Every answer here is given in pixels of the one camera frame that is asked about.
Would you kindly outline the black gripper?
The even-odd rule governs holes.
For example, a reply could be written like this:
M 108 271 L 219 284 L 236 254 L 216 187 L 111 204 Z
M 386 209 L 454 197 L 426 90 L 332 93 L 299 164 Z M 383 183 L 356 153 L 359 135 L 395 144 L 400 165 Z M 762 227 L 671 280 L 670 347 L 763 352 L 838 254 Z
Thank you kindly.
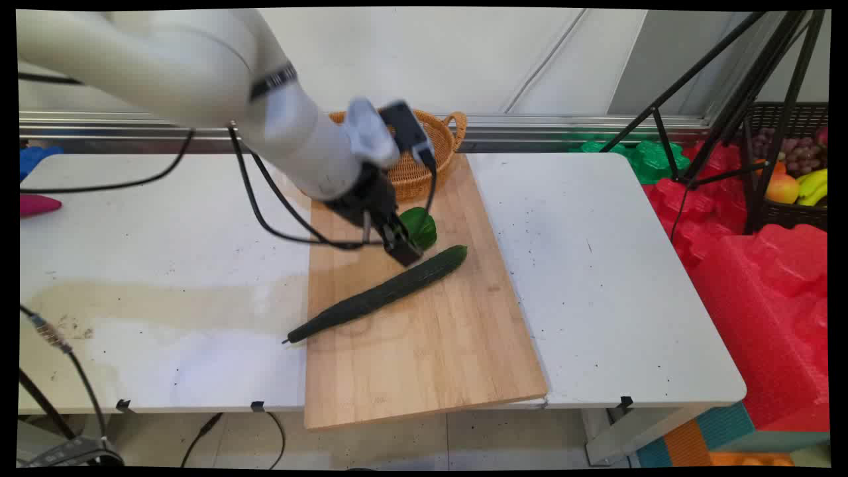
M 421 259 L 421 248 L 412 241 L 411 233 L 397 214 L 394 185 L 377 166 L 364 164 L 351 190 L 324 205 L 362 229 L 363 245 L 381 245 L 404 268 Z

